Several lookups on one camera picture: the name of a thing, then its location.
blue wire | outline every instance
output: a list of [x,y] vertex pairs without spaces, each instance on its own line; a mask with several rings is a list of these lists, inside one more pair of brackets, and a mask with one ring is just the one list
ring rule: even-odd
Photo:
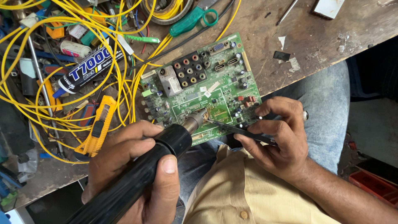
[[136,23],[137,23],[137,27],[138,27],[138,29],[141,29],[141,28],[140,28],[140,25],[138,24],[137,14],[138,14],[138,10],[137,10],[137,11],[135,11],[135,21],[136,21]]

wooden workbench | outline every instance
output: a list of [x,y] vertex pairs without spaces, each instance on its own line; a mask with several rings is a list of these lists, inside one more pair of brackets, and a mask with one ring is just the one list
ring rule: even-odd
[[[377,0],[347,0],[334,20],[312,13],[315,0],[300,0],[285,20],[275,26],[291,2],[292,0],[243,0],[225,33],[225,36],[237,31],[240,33],[262,96],[398,34],[398,4],[381,7],[377,5]],[[214,9],[221,12],[228,3],[229,1],[222,0]],[[155,62],[167,63],[214,42],[230,20],[237,4],[238,0],[233,9],[214,27]],[[174,38],[168,47],[176,45],[200,28],[197,26],[193,31]],[[164,38],[168,27],[150,23],[150,33],[153,37]],[[283,36],[286,39],[281,50],[278,37]],[[147,46],[142,55],[139,44],[134,44],[133,49],[141,58],[147,58],[153,52],[153,48]],[[291,53],[291,58],[297,59],[300,69],[290,72],[291,63],[279,63],[273,58],[275,51]],[[83,178],[86,171],[87,165],[70,165],[53,159],[42,159],[36,177],[29,180],[21,190],[16,207]]]

white bottle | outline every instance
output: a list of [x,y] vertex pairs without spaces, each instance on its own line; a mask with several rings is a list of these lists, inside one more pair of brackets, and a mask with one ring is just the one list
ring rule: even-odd
[[85,58],[91,52],[91,48],[83,44],[64,40],[61,43],[61,51],[72,57]]

tool pile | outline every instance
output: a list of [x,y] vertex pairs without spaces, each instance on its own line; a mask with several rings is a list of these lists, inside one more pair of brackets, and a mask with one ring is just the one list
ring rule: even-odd
[[[0,1],[0,163],[11,155],[24,163],[33,148],[44,150],[40,158],[88,163],[108,132],[139,119],[141,75],[161,66],[150,61],[216,24],[235,0],[220,15],[209,9],[216,2],[202,0],[189,12],[193,0]],[[207,27],[162,52],[201,18]],[[174,23],[172,34],[151,37],[150,21]],[[137,41],[156,45],[145,61],[131,48]]]

hand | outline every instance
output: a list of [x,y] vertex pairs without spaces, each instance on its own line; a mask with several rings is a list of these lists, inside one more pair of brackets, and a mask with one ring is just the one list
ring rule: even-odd
[[[154,137],[161,131],[162,126],[142,120],[108,136],[101,151],[89,163],[83,203],[87,203],[117,177],[130,160],[155,146],[152,138],[141,140],[142,137]],[[166,155],[159,160],[152,192],[141,196],[118,224],[169,224],[174,220],[178,195],[177,159],[174,155]]]
[[273,136],[278,147],[262,146],[254,139],[240,134],[235,134],[234,137],[265,170],[287,182],[297,181],[305,175],[308,155],[302,104],[297,100],[276,96],[266,100],[255,113],[265,116],[271,111],[281,115],[282,120],[259,120],[248,131]]

